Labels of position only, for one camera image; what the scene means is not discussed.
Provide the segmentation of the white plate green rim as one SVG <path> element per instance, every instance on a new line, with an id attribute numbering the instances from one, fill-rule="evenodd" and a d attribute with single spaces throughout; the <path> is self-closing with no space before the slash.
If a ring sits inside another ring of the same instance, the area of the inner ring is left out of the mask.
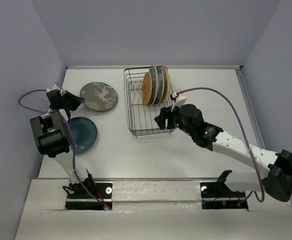
<path id="1" fill-rule="evenodd" d="M 164 78 L 163 78 L 163 73 L 162 73 L 162 69 L 161 67 L 156 67 L 157 69 L 157 73 L 158 73 L 158 83 L 157 83 L 157 87 L 158 87 L 158 92 L 156 95 L 156 100 L 155 100 L 155 104 L 158 104 L 162 98 L 163 95 L 163 90 L 164 90 Z"/>

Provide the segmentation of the red and teal plate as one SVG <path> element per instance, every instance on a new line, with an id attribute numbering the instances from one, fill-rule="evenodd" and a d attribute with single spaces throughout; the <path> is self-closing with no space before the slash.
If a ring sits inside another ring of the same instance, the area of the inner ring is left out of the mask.
<path id="1" fill-rule="evenodd" d="M 149 73 L 151 76 L 151 96 L 150 96 L 150 100 L 148 102 L 149 105 L 152 105 L 157 97 L 157 93 L 158 93 L 158 72 L 157 69 L 154 65 L 151 65 L 149 68 Z"/>

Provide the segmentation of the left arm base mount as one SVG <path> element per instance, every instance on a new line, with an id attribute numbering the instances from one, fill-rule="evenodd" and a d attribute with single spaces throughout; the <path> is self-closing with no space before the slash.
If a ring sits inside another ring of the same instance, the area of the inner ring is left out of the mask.
<path id="1" fill-rule="evenodd" d="M 113 182 L 111 181 L 97 181 L 97 189 L 92 192 L 89 191 L 97 198 L 91 197 L 85 190 L 80 193 L 75 193 L 70 184 L 63 186 L 63 190 L 66 192 L 65 208 L 67 210 L 76 211 L 110 211 L 112 210 L 112 192 Z"/>

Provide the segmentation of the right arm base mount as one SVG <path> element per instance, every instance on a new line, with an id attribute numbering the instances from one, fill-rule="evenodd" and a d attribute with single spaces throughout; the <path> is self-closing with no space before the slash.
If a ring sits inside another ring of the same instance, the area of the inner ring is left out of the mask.
<path id="1" fill-rule="evenodd" d="M 248 203 L 244 201 L 246 194 L 231 191 L 226 185 L 227 176 L 231 170 L 225 170 L 216 181 L 200 183 L 201 207 L 203 210 L 248 210 Z"/>

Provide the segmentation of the teal blue plate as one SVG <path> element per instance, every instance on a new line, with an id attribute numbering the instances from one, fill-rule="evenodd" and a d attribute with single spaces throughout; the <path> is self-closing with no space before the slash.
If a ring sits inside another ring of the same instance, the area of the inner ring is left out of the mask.
<path id="1" fill-rule="evenodd" d="M 88 151 L 96 142 L 98 130 L 95 123 L 86 117 L 74 117 L 68 121 L 75 141 L 75 154 Z"/>

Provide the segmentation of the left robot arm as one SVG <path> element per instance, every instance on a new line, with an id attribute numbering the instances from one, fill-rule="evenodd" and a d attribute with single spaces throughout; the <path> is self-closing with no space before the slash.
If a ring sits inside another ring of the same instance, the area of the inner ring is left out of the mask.
<path id="1" fill-rule="evenodd" d="M 58 87 L 47 89 L 46 96 L 50 102 L 50 111 L 30 119 L 31 130 L 36 147 L 42 155 L 55 160 L 70 178 L 69 187 L 76 195 L 95 198 L 97 186 L 92 174 L 75 161 L 75 141 L 68 121 L 60 113 L 76 110 L 83 102 L 83 98 Z"/>

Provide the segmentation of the orange woven plate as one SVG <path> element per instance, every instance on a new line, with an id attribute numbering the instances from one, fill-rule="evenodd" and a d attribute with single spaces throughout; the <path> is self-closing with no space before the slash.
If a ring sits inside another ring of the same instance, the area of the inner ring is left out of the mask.
<path id="1" fill-rule="evenodd" d="M 151 74 L 146 72 L 142 83 L 142 101 L 144 105 L 149 105 L 152 93 L 152 79 Z"/>

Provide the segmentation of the grey deer pattern plate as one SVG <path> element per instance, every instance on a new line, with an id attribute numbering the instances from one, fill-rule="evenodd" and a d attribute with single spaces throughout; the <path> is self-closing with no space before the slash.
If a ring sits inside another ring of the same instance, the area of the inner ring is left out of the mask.
<path id="1" fill-rule="evenodd" d="M 80 90 L 83 104 L 94 111 L 106 112 L 114 108 L 118 102 L 117 91 L 104 82 L 90 82 Z"/>

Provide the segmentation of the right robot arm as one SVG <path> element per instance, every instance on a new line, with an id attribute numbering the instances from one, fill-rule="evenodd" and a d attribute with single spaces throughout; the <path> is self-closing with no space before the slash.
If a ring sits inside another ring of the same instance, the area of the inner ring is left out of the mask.
<path id="1" fill-rule="evenodd" d="M 270 151 L 245 144 L 222 128 L 204 121 L 193 104 L 163 107 L 155 122 L 161 130 L 178 128 L 201 148 L 229 156 L 259 170 L 259 173 L 225 170 L 218 178 L 216 191 L 221 196 L 231 192 L 264 189 L 272 198 L 288 202 L 292 196 L 292 153 Z"/>

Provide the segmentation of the beige wooden plate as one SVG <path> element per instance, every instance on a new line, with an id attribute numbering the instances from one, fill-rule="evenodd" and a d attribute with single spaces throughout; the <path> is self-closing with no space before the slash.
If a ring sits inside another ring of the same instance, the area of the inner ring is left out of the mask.
<path id="1" fill-rule="evenodd" d="M 161 70 L 163 73 L 163 80 L 164 80 L 164 90 L 160 100 L 160 104 L 163 104 L 165 99 L 168 97 L 170 93 L 170 86 L 171 86 L 171 79 L 166 66 L 161 66 Z"/>

